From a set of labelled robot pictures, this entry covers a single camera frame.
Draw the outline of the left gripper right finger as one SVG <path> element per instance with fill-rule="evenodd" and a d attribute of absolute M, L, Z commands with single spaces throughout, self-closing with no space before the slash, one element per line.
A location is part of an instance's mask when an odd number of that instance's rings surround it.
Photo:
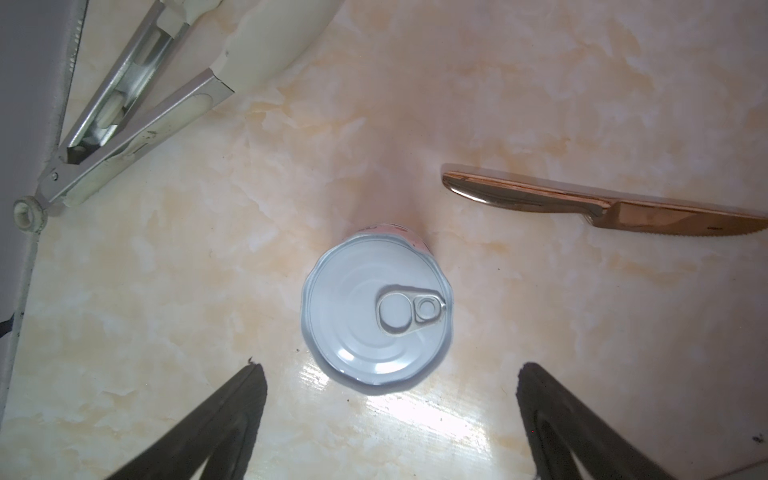
<path fill-rule="evenodd" d="M 537 363 L 523 365 L 516 398 L 540 479 L 670 479 Z"/>

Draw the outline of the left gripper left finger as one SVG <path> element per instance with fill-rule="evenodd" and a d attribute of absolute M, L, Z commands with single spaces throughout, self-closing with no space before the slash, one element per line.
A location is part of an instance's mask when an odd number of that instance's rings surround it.
<path fill-rule="evenodd" d="M 267 400 L 260 364 L 249 363 L 112 479 L 242 479 Z"/>

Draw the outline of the pink label white-lid can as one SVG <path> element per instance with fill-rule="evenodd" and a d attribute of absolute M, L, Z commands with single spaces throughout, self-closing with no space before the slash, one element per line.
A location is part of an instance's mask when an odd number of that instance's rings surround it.
<path fill-rule="evenodd" d="M 301 330 L 319 368 L 365 395 L 415 387 L 443 361 L 454 294 L 426 243 L 379 224 L 324 253 L 302 291 Z"/>

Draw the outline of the copper table knife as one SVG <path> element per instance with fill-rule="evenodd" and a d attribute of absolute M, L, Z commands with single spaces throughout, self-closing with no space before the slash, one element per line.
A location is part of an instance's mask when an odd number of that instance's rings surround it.
<path fill-rule="evenodd" d="M 496 170 L 445 164 L 443 185 L 488 206 L 581 215 L 595 228 L 671 236 L 740 236 L 767 228 L 767 214 L 743 208 L 649 197 Z"/>

